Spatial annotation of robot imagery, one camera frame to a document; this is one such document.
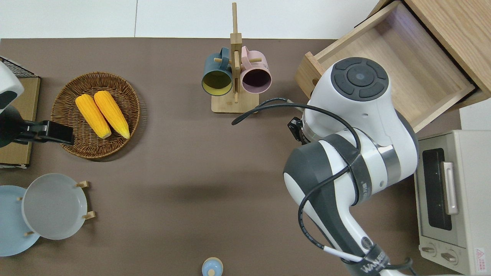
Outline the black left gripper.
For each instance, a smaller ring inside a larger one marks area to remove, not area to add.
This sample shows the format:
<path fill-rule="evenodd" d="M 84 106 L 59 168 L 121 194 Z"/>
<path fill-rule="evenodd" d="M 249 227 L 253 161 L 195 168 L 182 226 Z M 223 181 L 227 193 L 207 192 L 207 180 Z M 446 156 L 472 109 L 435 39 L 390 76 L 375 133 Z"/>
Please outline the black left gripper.
<path fill-rule="evenodd" d="M 58 143 L 74 145 L 75 136 L 72 127 L 44 120 L 27 121 L 21 125 L 21 132 L 16 136 L 15 142 L 26 145 L 28 143 Z"/>

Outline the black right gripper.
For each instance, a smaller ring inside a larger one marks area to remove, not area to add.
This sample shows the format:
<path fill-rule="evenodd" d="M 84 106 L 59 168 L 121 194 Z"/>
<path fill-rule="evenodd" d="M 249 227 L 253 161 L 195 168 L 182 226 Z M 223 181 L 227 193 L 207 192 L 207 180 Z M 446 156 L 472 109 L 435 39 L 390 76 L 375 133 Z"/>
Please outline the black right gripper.
<path fill-rule="evenodd" d="M 293 138 L 302 145 L 307 144 L 307 138 L 302 131 L 302 120 L 298 117 L 293 117 L 288 123 L 288 129 L 293 135 Z"/>

